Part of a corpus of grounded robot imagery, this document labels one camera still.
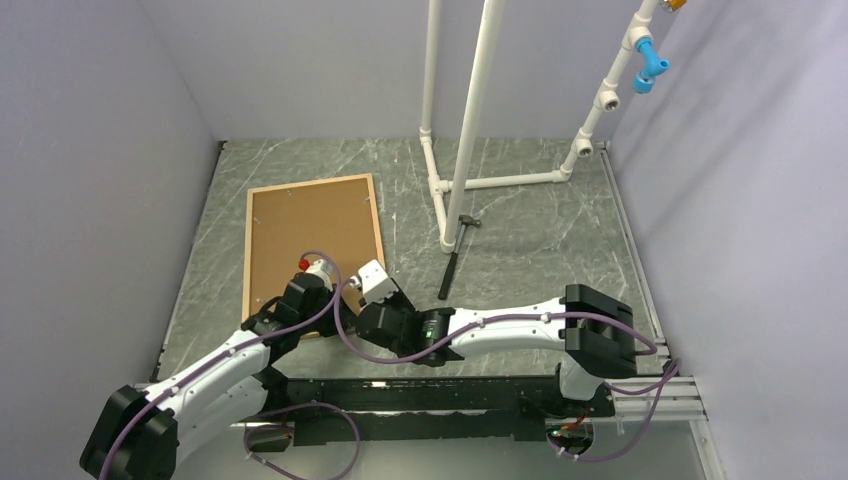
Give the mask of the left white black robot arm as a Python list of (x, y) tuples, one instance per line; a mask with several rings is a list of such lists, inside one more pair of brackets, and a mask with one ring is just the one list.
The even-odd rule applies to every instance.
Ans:
[(310, 269), (245, 320), (222, 345), (147, 387), (125, 385), (108, 398), (80, 456), (96, 479), (169, 479), (177, 466), (231, 424), (279, 417), (288, 378), (274, 362), (319, 330), (334, 286)]

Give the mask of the aluminium extrusion rail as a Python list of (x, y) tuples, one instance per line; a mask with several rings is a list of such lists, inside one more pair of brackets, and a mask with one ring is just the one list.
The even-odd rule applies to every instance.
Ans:
[(637, 377), (615, 381), (616, 390), (611, 391), (615, 419), (622, 422), (642, 421), (650, 408), (656, 405), (654, 421), (702, 421), (707, 419), (700, 391), (691, 376), (677, 376), (659, 387), (631, 395), (631, 392), (646, 389), (660, 380), (659, 377)]

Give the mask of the white PVC pipe structure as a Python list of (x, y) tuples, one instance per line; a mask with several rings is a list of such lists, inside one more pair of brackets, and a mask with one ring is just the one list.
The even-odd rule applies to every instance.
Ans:
[(456, 241), (460, 207), (467, 190), (563, 183), (571, 178), (574, 165), (579, 159), (589, 158), (593, 155), (594, 143), (592, 137), (594, 130), (603, 115), (611, 113), (621, 106), (622, 101), (618, 95), (621, 78), (631, 58), (634, 55), (641, 56), (634, 48), (635, 43), (640, 38), (650, 37), (653, 39), (653, 45), (658, 53), (650, 24), (654, 12), (663, 8), (659, 1), (643, 1), (632, 15), (621, 39), (617, 55), (608, 73), (601, 80), (593, 97), (589, 113), (576, 131), (568, 154), (560, 166), (544, 173), (470, 180), (468, 172), (471, 155), (482, 118), (485, 92), (506, 5), (504, 1), (485, 1), (479, 23), (453, 176), (450, 180), (443, 180), (437, 170), (432, 135), (442, 5), (441, 1), (428, 3), (419, 141), (425, 158), (427, 186), (436, 217), (440, 248), (444, 253), (450, 253)]

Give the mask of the wooden picture frame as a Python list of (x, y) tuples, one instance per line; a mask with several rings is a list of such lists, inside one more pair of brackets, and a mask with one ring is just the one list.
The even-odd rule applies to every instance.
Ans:
[[(245, 319), (228, 346), (278, 357), (306, 336), (345, 336), (362, 309), (350, 277), (372, 259), (385, 263), (371, 175), (249, 190), (245, 248)], [(274, 304), (302, 272), (298, 262), (303, 258), (333, 264), (334, 293), (312, 318), (283, 325), (274, 317)]]

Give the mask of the blue pipe fitting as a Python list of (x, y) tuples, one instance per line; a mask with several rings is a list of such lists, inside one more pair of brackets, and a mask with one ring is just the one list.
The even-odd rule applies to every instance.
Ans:
[(642, 56), (643, 66), (634, 77), (632, 88), (638, 94), (648, 94), (653, 90), (656, 79), (670, 68), (671, 63), (658, 55), (650, 37), (640, 38), (634, 48)]

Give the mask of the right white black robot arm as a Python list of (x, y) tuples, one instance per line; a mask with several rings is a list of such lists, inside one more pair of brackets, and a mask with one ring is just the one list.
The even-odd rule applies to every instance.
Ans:
[(557, 411), (574, 415), (605, 380), (637, 375), (637, 332), (627, 304), (583, 284), (560, 297), (496, 310), (415, 309), (402, 292), (362, 308), (353, 323), (361, 340), (398, 360), (438, 368), (496, 351), (562, 354), (551, 388)]

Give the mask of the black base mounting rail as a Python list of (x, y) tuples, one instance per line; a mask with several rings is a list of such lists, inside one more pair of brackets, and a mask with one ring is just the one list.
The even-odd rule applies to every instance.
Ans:
[(611, 418), (612, 395), (599, 387), (588, 401), (561, 396), (555, 375), (377, 379), (291, 379), (253, 415), (284, 422), (296, 446), (352, 439), (351, 425), (330, 411), (340, 408), (364, 441), (499, 437), (542, 441), (547, 429), (579, 418)]

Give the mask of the yellow pipe cap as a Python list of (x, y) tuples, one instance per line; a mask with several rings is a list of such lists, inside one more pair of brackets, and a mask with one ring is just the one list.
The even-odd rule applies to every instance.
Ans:
[(687, 0), (660, 0), (659, 3), (665, 11), (676, 12), (687, 3)]

